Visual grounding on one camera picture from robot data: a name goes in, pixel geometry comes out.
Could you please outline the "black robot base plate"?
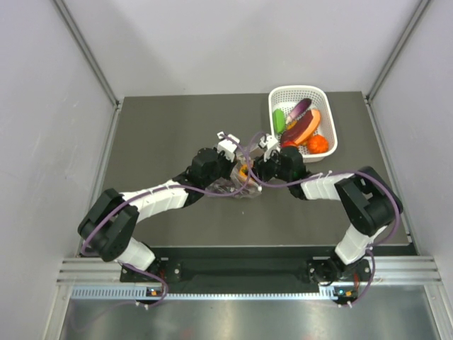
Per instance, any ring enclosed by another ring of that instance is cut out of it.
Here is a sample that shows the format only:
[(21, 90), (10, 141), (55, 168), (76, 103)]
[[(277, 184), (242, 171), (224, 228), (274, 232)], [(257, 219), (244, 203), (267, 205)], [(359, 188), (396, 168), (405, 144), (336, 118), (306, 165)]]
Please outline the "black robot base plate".
[(356, 288), (371, 278), (365, 258), (338, 270), (332, 246), (160, 246), (151, 273), (170, 293), (315, 293), (326, 285)]

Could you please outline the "clear zip top bag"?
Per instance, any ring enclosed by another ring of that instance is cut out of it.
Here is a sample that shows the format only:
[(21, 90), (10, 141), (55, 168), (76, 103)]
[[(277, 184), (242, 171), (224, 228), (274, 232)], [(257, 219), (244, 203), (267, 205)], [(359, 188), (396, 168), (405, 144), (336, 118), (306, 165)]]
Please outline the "clear zip top bag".
[(238, 170), (240, 169), (241, 165), (246, 164), (246, 158), (241, 151), (236, 153), (237, 164), (234, 167), (231, 173), (231, 180), (237, 181), (241, 184), (241, 188), (236, 195), (233, 195), (233, 198), (255, 198), (258, 197), (262, 193), (262, 186), (259, 185), (257, 182), (255, 185), (246, 185), (245, 183), (241, 183), (238, 180)]

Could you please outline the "red yellow fake mango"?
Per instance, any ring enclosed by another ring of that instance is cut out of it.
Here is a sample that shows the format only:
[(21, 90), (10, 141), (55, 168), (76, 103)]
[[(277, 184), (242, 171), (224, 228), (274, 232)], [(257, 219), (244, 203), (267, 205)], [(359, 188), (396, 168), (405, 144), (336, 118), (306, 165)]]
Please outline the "red yellow fake mango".
[(281, 144), (281, 148), (285, 148), (285, 147), (296, 147), (296, 148), (298, 148), (298, 145), (295, 142), (293, 142), (293, 141), (286, 141), (286, 142), (283, 142)]

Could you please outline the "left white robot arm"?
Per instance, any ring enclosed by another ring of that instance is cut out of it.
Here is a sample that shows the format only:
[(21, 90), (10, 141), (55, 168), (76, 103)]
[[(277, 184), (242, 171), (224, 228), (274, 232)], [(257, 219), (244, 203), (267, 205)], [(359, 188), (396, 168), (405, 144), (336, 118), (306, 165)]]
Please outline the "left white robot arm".
[(235, 165), (236, 146), (220, 142), (216, 147), (200, 149), (184, 172), (159, 186), (126, 193), (113, 188), (103, 191), (78, 227), (84, 240), (81, 253), (134, 266), (146, 281), (156, 279), (161, 265), (145, 243), (132, 237), (136, 225), (211, 195), (208, 186), (229, 178)]

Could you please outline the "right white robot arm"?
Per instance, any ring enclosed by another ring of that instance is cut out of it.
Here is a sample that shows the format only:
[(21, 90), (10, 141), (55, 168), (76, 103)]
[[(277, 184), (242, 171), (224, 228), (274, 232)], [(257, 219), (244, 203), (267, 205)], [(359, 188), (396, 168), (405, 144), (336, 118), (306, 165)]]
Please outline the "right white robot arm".
[(341, 281), (356, 272), (356, 263), (375, 239), (391, 223), (401, 221), (402, 202), (370, 166), (352, 173), (313, 174), (296, 147), (284, 147), (255, 158), (252, 172), (265, 185), (272, 179), (283, 181), (295, 198), (341, 202), (350, 226), (333, 250), (330, 263), (332, 275)]

